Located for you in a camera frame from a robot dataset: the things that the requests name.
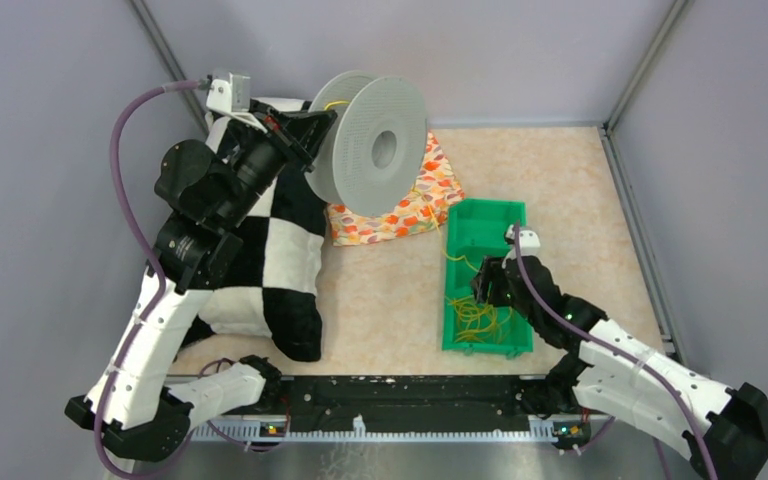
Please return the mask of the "aluminium frame rail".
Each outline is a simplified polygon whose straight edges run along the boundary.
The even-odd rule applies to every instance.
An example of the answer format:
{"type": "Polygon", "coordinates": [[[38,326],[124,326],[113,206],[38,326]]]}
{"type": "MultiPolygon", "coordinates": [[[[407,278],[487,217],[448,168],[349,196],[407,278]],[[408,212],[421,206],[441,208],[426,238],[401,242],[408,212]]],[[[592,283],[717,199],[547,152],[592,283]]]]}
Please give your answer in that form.
{"type": "Polygon", "coordinates": [[[525,431],[514,432],[372,433],[361,418],[355,418],[346,432],[293,433],[288,419],[235,413],[237,407],[266,399],[283,378],[270,369],[235,364],[189,383],[162,385],[153,393],[120,383],[91,402],[92,411],[82,426],[95,431],[111,453],[144,462],[170,458],[193,434],[205,429],[254,448],[289,441],[472,441],[488,437],[551,441],[561,451],[582,451],[597,438],[589,420],[539,420],[525,431]]]}

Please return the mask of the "white perforated cable spool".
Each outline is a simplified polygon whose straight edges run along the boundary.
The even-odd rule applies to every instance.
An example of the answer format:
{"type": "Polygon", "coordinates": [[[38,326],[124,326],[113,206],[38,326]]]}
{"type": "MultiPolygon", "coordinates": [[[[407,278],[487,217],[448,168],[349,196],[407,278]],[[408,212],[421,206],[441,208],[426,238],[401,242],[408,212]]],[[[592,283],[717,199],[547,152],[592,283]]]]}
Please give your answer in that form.
{"type": "Polygon", "coordinates": [[[400,76],[347,71],[317,93],[310,111],[336,115],[305,175],[311,190],[360,216],[395,209],[425,155],[428,114],[420,90],[400,76]]]}

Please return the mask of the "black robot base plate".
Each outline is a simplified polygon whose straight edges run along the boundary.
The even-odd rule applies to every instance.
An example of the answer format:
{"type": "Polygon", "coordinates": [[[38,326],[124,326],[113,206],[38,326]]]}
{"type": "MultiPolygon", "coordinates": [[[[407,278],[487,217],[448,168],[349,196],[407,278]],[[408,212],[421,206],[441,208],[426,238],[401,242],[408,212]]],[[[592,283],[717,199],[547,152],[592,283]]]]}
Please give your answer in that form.
{"type": "Polygon", "coordinates": [[[596,415],[528,375],[285,377],[266,399],[234,411],[288,419],[293,433],[346,432],[355,418],[372,433],[514,432],[596,415]]]}

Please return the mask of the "green plastic compartment bin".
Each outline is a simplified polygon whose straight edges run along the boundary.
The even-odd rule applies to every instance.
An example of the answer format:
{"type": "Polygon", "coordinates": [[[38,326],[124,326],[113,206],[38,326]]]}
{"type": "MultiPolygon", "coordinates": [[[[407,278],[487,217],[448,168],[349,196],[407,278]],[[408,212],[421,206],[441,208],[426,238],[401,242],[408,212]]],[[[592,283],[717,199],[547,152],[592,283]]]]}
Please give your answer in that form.
{"type": "Polygon", "coordinates": [[[529,322],[498,295],[508,227],[526,220],[522,202],[468,198],[450,208],[441,349],[508,359],[533,351],[529,322]]]}

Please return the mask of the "black white checkered pillow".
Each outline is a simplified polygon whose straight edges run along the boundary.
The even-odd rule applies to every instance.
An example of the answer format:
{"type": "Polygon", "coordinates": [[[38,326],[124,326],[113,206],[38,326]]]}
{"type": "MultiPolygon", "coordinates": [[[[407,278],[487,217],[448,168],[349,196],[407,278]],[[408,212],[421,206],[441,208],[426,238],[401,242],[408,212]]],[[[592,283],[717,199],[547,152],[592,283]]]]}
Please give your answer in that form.
{"type": "Polygon", "coordinates": [[[322,357],[316,280],[327,231],[325,203],[303,172],[285,167],[236,228],[241,248],[182,340],[220,334],[268,337],[287,358],[322,357]]]}

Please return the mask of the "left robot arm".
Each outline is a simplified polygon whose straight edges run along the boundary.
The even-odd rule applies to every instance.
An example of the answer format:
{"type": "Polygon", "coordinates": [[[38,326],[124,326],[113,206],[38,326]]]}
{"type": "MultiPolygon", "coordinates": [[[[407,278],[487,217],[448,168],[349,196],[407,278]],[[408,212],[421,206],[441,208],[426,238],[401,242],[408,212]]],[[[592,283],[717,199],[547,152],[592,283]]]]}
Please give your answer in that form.
{"type": "Polygon", "coordinates": [[[227,411],[277,407],[279,370],[257,355],[167,386],[188,345],[263,335],[293,361],[322,356],[316,279],[327,222],[305,176],[337,115],[253,109],[254,125],[215,115],[207,140],[180,141],[162,158],[154,190],[171,214],[149,244],[133,317],[98,383],[65,408],[104,458],[160,462],[227,411]]]}

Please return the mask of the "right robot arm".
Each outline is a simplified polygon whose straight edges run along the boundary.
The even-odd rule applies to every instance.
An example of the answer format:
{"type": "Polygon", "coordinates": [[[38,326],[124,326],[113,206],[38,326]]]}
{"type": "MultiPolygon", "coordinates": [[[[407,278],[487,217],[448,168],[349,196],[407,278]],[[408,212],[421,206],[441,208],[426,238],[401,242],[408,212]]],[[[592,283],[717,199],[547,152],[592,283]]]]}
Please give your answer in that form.
{"type": "Polygon", "coordinates": [[[669,446],[704,479],[755,479],[768,460],[768,398],[707,378],[636,339],[605,311],[560,290],[531,255],[487,256],[475,299],[510,307],[564,351],[546,377],[560,412],[596,410],[669,446]]]}

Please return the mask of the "floral orange fabric pouch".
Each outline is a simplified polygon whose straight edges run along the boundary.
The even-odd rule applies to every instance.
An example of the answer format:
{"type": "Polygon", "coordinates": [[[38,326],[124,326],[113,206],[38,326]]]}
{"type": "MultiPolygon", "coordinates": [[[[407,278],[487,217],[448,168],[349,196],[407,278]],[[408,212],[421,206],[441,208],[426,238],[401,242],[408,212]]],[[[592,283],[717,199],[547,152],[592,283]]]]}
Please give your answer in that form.
{"type": "Polygon", "coordinates": [[[343,205],[327,206],[332,244],[337,247],[381,243],[435,230],[465,192],[433,132],[427,134],[423,163],[409,193],[377,217],[357,215],[343,205]]]}

